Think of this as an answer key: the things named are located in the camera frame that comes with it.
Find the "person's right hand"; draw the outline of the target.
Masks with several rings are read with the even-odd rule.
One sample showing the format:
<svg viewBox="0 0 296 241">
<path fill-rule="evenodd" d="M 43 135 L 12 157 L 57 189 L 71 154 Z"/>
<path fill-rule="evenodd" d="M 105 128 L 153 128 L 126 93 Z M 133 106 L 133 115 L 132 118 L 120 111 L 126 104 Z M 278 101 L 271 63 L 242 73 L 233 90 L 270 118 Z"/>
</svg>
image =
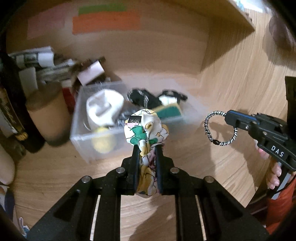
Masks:
<svg viewBox="0 0 296 241">
<path fill-rule="evenodd" d="M 255 148 L 257 149 L 257 151 L 260 154 L 260 157 L 262 157 L 264 160 L 270 159 L 265 178 L 266 178 L 267 188 L 274 190 L 274 188 L 278 187 L 280 184 L 279 178 L 282 174 L 282 169 L 279 166 L 276 159 L 270 158 L 269 154 L 267 154 L 264 150 L 260 149 L 257 146 L 257 143 L 258 143 L 257 140 L 254 140 L 254 143 L 255 143 Z M 293 195 L 293 192 L 295 189 L 295 172 L 292 172 L 292 174 L 288 180 L 288 183 L 289 183 L 288 187 L 284 191 L 282 191 L 281 193 L 287 192 L 287 193 L 291 193 Z"/>
</svg>

